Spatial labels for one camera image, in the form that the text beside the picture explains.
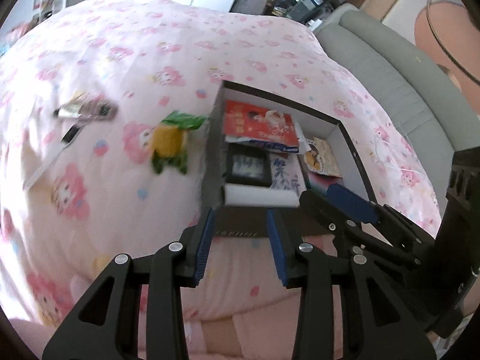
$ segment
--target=silver rivet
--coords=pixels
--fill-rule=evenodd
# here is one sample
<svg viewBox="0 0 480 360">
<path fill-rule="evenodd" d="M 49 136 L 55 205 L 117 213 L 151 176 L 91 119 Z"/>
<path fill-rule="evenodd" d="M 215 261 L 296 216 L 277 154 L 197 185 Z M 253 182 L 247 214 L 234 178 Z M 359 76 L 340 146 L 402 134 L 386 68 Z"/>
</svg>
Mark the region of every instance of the silver rivet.
<svg viewBox="0 0 480 360">
<path fill-rule="evenodd" d="M 180 242 L 172 242 L 169 245 L 170 251 L 180 251 L 183 249 L 183 245 Z"/>
<path fill-rule="evenodd" d="M 311 252 L 314 249 L 314 247 L 311 244 L 306 242 L 304 242 L 303 244 L 300 244 L 298 248 L 300 249 L 300 251 L 304 253 Z"/>
<path fill-rule="evenodd" d="M 353 261 L 361 266 L 367 262 L 367 258 L 361 254 L 356 254 L 353 256 Z"/>
<path fill-rule="evenodd" d="M 363 254 L 363 249 L 361 247 L 354 246 L 352 247 L 352 252 L 354 252 L 355 254 Z"/>
<path fill-rule="evenodd" d="M 115 262 L 117 264 L 124 264 L 128 261 L 128 256 L 126 254 L 119 254 L 117 257 L 115 257 Z"/>
</svg>

